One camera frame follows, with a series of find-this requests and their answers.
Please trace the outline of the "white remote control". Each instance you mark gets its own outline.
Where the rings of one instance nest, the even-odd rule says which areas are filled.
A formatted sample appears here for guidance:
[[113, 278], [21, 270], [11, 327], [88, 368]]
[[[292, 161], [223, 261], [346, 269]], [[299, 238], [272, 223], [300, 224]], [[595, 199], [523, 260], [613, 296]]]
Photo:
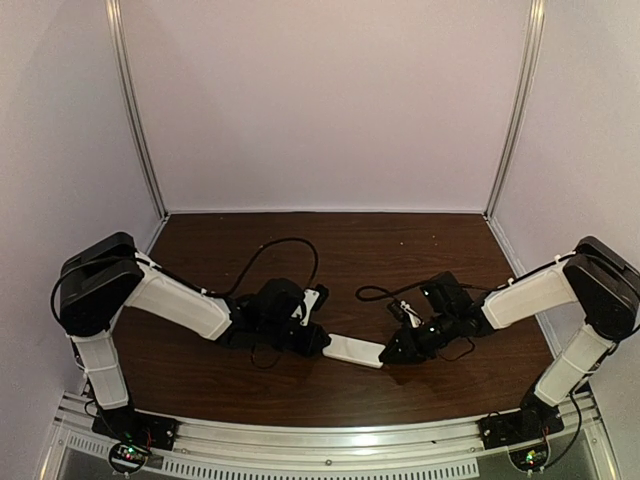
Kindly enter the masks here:
[[383, 344], [338, 334], [330, 334], [329, 339], [330, 343], [322, 350], [325, 357], [373, 369], [382, 368], [379, 356], [385, 349]]

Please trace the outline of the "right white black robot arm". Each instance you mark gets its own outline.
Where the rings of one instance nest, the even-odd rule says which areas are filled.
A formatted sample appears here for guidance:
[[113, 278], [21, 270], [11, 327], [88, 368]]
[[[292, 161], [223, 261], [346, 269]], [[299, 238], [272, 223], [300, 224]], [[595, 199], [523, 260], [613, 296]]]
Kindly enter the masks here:
[[384, 364], [433, 359], [458, 338], [484, 337], [555, 307], [577, 303], [582, 326], [536, 379], [520, 408], [541, 423], [622, 341], [634, 335], [639, 272], [593, 236], [568, 254], [472, 299], [449, 271], [419, 285], [434, 312], [425, 323], [405, 323], [379, 356]]

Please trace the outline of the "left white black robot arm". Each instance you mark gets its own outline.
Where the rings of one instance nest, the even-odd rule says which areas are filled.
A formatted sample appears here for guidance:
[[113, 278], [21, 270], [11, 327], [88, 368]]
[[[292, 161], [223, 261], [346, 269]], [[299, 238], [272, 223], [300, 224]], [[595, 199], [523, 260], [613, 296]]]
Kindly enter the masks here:
[[116, 436], [143, 426], [119, 364], [112, 322], [125, 308], [153, 314], [225, 348], [268, 345], [313, 357], [330, 337], [312, 321], [328, 297], [322, 285], [272, 278], [238, 295], [241, 277], [226, 292], [190, 283], [139, 251], [116, 232], [69, 258], [52, 286], [49, 307], [64, 329], [93, 389], [98, 418]]

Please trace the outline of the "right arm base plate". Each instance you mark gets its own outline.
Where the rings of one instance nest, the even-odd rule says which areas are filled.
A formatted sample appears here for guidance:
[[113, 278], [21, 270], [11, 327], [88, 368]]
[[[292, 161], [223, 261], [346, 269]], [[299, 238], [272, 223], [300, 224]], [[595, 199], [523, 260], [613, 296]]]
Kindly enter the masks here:
[[541, 420], [532, 410], [492, 412], [477, 424], [485, 450], [542, 439], [544, 435], [564, 430], [564, 423], [557, 414]]

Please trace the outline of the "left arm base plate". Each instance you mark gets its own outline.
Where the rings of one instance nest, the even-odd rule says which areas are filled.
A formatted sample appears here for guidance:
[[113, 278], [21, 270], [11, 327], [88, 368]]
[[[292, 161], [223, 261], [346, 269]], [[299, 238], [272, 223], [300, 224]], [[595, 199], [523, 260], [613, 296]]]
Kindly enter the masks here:
[[100, 410], [91, 430], [114, 440], [143, 449], [171, 451], [176, 439], [178, 421], [174, 418], [140, 413], [119, 408]]

